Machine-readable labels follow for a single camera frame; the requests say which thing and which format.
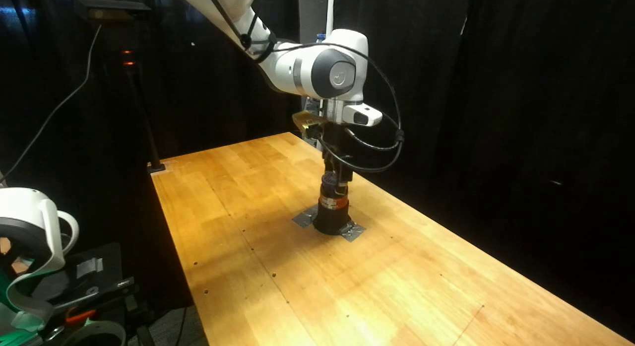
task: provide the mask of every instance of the black backdrop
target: black backdrop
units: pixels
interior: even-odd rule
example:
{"label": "black backdrop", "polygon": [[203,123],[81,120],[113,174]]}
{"label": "black backdrop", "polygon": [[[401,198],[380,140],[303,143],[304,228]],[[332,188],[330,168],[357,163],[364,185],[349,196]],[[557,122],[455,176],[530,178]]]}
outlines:
{"label": "black backdrop", "polygon": [[[141,34],[162,156],[291,129],[298,100],[270,92],[199,13],[182,0],[142,1],[155,15]],[[6,172],[50,108],[81,81],[92,31],[72,16],[70,0],[0,6]],[[394,83],[403,109],[403,156],[369,178],[631,338],[633,7],[635,0],[335,6],[336,28],[367,34],[370,56]],[[277,36],[296,38],[297,0],[265,0],[263,20]],[[37,186],[88,225],[82,247],[119,240],[127,260],[157,258],[128,266],[145,276],[156,298],[187,294],[175,291],[182,287],[172,280],[178,261],[143,171],[145,146],[127,90],[113,79],[120,72],[114,57],[98,52],[85,91],[11,181]],[[365,94],[369,104],[392,112],[372,70]],[[380,133],[389,131],[359,133],[381,143]],[[375,156],[365,162],[379,163]],[[147,238],[159,247],[144,244]]]}

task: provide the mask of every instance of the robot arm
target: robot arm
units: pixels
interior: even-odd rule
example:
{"label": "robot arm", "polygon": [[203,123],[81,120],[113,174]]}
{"label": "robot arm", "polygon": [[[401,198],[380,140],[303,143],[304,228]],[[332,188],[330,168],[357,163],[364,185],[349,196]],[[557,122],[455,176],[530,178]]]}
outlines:
{"label": "robot arm", "polygon": [[324,45],[296,48],[297,43],[277,41],[252,10],[254,0],[186,1],[254,59],[277,90],[328,99],[326,117],[336,124],[370,127],[381,121],[381,112],[363,102],[366,59],[327,44],[343,45],[367,55],[368,40],[363,34],[336,29]]}

